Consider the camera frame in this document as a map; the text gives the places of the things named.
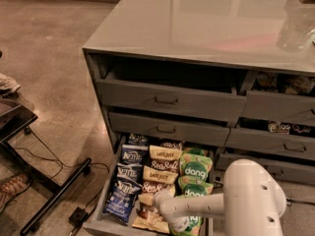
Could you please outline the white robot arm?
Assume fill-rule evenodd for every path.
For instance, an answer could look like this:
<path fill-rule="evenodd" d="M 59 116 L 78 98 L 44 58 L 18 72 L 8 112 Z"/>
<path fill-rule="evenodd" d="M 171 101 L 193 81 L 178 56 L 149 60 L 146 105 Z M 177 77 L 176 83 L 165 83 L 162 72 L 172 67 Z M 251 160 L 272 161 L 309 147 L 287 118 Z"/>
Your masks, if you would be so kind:
<path fill-rule="evenodd" d="M 190 216 L 202 216 L 223 218 L 225 236 L 284 236 L 284 191 L 264 167 L 249 159 L 227 167 L 219 194 L 178 198 L 162 190 L 154 194 L 153 204 L 177 232 L 187 228 Z"/>

